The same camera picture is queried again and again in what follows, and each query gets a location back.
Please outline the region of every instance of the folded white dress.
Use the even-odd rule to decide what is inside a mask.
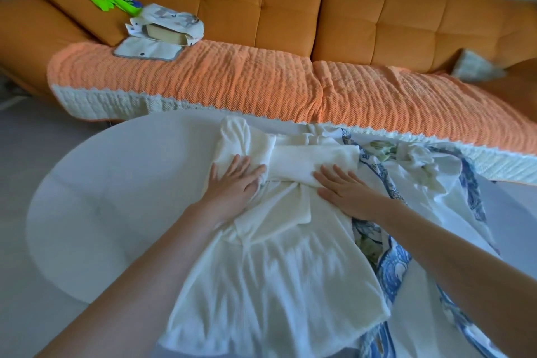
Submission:
[[[215,162],[266,164],[262,184],[192,268],[171,313],[165,348],[192,355],[326,356],[389,317],[351,219],[321,199],[312,172],[337,163],[386,194],[359,147],[330,137],[269,135],[226,117]]]

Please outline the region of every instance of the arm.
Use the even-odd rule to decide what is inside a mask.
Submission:
[[[504,261],[368,188],[353,172],[321,167],[319,196],[392,235],[511,358],[537,349],[537,282]]]
[[[147,357],[192,265],[215,228],[234,218],[257,189],[265,171],[246,170],[250,159],[235,156],[224,176],[213,164],[203,198],[102,293],[37,357]]]

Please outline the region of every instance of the person's right hand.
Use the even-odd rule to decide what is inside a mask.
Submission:
[[[319,196],[356,219],[377,221],[397,201],[372,190],[352,171],[345,173],[337,165],[333,165],[333,172],[321,166],[313,176],[324,186],[319,188]]]

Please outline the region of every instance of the floor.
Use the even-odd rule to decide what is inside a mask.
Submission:
[[[16,356],[17,350],[37,352],[77,314],[70,317],[39,317],[48,323],[46,331],[22,337],[28,325],[17,314],[24,297],[47,298],[51,285],[37,272],[24,249],[26,211],[34,191],[51,168],[71,149],[103,130],[104,125],[78,121],[56,107],[33,98],[6,99],[0,107],[0,322],[9,331],[0,331],[0,356]],[[498,183],[516,201],[537,217],[537,187]],[[33,283],[26,283],[31,277]],[[38,294],[29,288],[40,289]]]

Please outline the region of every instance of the round white table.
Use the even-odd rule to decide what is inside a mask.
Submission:
[[[29,253],[44,277],[77,300],[93,301],[199,199],[225,115],[194,109],[152,114],[68,153],[43,179],[27,216]],[[245,118],[265,132],[308,132],[305,125]],[[480,185],[503,258],[537,277],[537,222],[494,184],[480,178]],[[83,309],[62,300],[70,311]]]

